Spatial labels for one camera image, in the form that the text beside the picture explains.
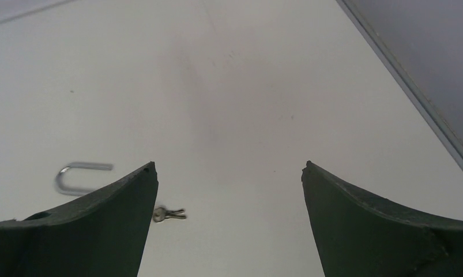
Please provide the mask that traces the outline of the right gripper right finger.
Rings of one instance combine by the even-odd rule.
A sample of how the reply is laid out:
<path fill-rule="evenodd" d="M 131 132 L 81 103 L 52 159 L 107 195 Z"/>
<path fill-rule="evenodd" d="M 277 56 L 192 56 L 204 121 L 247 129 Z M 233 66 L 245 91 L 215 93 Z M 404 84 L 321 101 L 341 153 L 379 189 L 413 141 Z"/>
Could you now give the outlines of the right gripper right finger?
<path fill-rule="evenodd" d="M 463 221 L 397 204 L 312 162 L 301 179 L 326 276 L 463 276 Z"/>

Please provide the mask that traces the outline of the padlock keys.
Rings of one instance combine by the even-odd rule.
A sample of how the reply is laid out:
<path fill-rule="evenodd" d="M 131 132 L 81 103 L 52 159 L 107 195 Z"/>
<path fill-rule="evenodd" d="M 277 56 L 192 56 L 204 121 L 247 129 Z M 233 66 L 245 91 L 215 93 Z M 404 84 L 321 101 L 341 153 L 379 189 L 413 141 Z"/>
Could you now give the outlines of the padlock keys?
<path fill-rule="evenodd" d="M 168 209 L 165 206 L 156 207 L 153 210 L 152 219 L 155 223 L 161 223 L 169 219 L 185 220 L 187 215 L 185 209 Z"/>

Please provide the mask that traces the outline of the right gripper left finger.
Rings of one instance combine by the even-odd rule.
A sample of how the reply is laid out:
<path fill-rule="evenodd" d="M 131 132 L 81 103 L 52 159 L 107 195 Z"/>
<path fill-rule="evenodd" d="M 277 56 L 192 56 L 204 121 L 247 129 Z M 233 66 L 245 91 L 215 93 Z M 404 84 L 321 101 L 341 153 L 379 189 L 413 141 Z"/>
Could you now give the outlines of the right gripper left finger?
<path fill-rule="evenodd" d="M 137 276 L 159 182 L 154 162 L 66 204 L 0 222 L 0 276 Z"/>

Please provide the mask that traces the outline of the brass padlock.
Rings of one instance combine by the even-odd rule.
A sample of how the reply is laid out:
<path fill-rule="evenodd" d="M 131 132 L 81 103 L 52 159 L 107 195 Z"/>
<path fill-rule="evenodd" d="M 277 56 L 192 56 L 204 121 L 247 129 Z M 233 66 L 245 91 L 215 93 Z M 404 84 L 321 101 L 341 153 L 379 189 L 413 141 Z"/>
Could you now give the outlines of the brass padlock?
<path fill-rule="evenodd" d="M 114 169 L 111 163 L 71 162 L 55 175 L 54 189 L 68 196 L 83 196 L 105 185 L 105 175 Z"/>

